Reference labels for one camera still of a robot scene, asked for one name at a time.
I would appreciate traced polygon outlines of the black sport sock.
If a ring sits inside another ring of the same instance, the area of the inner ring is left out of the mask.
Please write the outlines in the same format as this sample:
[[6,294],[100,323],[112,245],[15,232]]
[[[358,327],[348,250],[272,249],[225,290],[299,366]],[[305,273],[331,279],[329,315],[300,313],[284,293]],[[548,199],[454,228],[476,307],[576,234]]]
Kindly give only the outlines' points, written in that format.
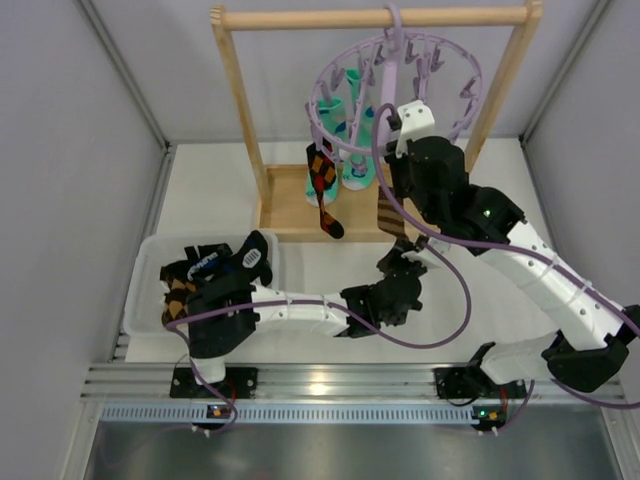
[[268,253],[269,246],[265,236],[258,230],[253,230],[240,249],[222,263],[220,272],[224,275],[241,272],[249,282],[258,280],[262,286],[268,287],[273,280]]
[[185,252],[188,265],[186,278],[190,281],[212,278],[232,255],[227,243],[188,247]]

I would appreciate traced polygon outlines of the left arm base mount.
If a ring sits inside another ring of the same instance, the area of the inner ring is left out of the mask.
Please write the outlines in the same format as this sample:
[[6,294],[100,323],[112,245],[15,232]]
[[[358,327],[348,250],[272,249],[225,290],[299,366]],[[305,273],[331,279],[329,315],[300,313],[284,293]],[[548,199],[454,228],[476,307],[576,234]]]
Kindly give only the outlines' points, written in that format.
[[[222,395],[230,400],[252,399],[258,386],[258,369],[230,367],[222,382],[214,384]],[[174,399],[215,398],[205,386],[200,385],[190,367],[176,367],[173,371],[169,397]]]

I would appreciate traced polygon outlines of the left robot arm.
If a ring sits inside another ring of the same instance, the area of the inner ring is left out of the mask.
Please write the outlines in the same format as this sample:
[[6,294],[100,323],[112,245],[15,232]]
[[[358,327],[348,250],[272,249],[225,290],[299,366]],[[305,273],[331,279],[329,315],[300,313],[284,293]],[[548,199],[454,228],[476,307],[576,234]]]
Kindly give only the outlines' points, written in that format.
[[256,332],[302,331],[359,339],[383,326],[401,326],[419,311],[420,277],[428,268],[422,253],[398,240],[378,262],[383,274],[374,284],[338,293],[311,295],[275,290],[245,273],[218,276],[187,298],[189,357],[200,385],[225,379],[225,357]]

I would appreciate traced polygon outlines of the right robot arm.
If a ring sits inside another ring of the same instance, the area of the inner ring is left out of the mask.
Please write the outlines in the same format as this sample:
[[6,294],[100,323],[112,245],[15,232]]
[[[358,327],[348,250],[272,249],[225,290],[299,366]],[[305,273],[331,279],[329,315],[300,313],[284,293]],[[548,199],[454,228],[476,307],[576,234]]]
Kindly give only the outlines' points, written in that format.
[[479,391],[515,380],[552,380],[576,395],[593,393],[619,373],[639,336],[639,308],[607,299],[537,233],[502,191],[470,181],[461,148],[440,136],[389,143],[392,204],[411,200],[434,237],[466,248],[500,272],[554,323],[550,334],[483,344],[465,376]]

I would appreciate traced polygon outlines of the brown striped sock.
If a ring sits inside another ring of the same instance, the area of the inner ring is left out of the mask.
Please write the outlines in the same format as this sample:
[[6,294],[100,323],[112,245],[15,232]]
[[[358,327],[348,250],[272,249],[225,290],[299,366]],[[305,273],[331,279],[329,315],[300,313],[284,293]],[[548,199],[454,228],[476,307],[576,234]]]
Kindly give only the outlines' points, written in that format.
[[405,219],[394,208],[381,186],[378,187],[377,226],[381,231],[392,235],[396,239],[408,239],[405,230]]

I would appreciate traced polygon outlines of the purple round clip hanger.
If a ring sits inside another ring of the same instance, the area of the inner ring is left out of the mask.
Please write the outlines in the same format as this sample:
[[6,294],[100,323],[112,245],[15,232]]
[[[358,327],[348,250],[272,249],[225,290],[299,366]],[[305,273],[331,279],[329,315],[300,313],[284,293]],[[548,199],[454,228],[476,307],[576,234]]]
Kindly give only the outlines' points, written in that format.
[[[450,141],[455,141],[462,131],[469,128],[484,93],[481,67],[471,53],[443,37],[409,29],[395,5],[388,4],[386,9],[391,15],[392,26],[385,28],[381,35],[350,47],[326,66],[305,105],[316,147],[326,140],[342,159],[349,159],[352,154],[371,154],[371,151],[355,145],[361,106],[358,100],[358,108],[353,112],[346,78],[348,69],[359,70],[362,82],[368,86],[374,112],[386,103],[397,108],[417,99],[429,107],[429,81],[444,65],[440,58],[442,50],[456,53],[469,63],[472,74],[459,94],[467,102],[465,113],[445,136]],[[374,134],[386,139],[390,131],[389,127],[374,129],[372,125],[371,140]]]

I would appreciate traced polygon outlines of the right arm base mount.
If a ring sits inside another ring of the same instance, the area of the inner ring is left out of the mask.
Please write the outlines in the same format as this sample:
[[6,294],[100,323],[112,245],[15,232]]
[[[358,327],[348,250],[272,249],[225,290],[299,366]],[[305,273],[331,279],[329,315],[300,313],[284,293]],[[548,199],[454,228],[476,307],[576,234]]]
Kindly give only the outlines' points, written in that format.
[[463,367],[436,368],[433,373],[439,399],[455,407],[469,406],[478,399],[476,390],[467,382]]

